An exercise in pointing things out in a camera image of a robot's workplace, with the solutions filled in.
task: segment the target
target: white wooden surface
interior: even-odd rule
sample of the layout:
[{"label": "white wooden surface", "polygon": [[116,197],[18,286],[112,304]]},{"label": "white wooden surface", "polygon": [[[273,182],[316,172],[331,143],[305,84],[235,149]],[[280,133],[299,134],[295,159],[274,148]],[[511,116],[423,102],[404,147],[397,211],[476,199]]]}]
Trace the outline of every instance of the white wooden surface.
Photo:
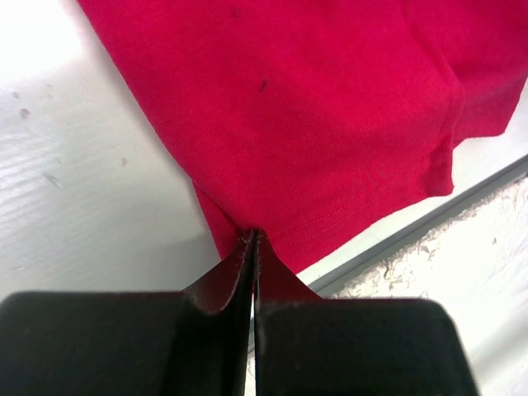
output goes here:
[{"label": "white wooden surface", "polygon": [[[0,300],[181,289],[216,263],[189,181],[74,0],[0,2],[0,56]],[[457,149],[455,194],[528,153],[527,105],[525,95],[502,137]],[[382,219],[300,278],[314,281],[449,199]]]}]

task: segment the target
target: cloth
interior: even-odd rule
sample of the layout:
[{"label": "cloth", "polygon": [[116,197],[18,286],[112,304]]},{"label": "cloth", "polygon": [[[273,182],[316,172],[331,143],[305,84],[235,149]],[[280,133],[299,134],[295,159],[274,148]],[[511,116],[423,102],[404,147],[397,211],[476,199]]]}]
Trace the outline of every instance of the cloth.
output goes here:
[{"label": "cloth", "polygon": [[453,188],[528,71],[525,0],[78,0],[220,255],[266,230],[295,272]]}]

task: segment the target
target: clip jaw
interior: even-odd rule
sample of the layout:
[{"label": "clip jaw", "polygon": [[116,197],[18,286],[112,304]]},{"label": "clip jaw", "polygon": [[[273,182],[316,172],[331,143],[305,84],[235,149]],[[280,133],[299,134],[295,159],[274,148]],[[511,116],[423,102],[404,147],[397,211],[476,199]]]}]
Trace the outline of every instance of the clip jaw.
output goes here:
[{"label": "clip jaw", "polygon": [[11,296],[0,394],[242,396],[253,291],[257,395],[478,394],[440,305],[321,299],[261,231],[182,292]]}]

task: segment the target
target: white surface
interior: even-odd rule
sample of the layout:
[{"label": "white surface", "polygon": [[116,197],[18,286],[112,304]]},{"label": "white surface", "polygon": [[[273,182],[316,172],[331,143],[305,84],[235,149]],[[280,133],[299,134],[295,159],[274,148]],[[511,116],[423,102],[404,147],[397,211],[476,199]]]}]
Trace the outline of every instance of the white surface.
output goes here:
[{"label": "white surface", "polygon": [[[0,2],[0,299],[18,290],[174,290],[217,253],[190,183],[74,0]],[[526,95],[522,106],[526,113]],[[455,194],[528,153],[517,112],[455,152]],[[310,283],[450,198],[381,220]]]},{"label": "white surface", "polygon": [[[528,178],[366,270],[337,297],[438,301],[455,321],[482,395],[528,395]],[[251,354],[246,395],[254,394]]]}]

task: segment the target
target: dark speck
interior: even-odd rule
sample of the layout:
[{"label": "dark speck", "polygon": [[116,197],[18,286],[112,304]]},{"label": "dark speck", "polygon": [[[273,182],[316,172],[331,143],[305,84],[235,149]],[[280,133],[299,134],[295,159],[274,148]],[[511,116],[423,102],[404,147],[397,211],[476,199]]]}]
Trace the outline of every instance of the dark speck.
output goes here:
[{"label": "dark speck", "polygon": [[27,120],[27,117],[30,116],[30,111],[27,110],[27,109],[20,109],[20,111],[18,112],[18,114],[20,114],[20,117],[23,119],[23,120]]},{"label": "dark speck", "polygon": [[264,90],[266,89],[266,87],[267,87],[267,79],[264,78],[264,79],[262,80],[262,85],[261,85],[260,93],[263,93]]},{"label": "dark speck", "polygon": [[231,7],[231,15],[234,19],[240,19],[240,11],[236,7]]}]

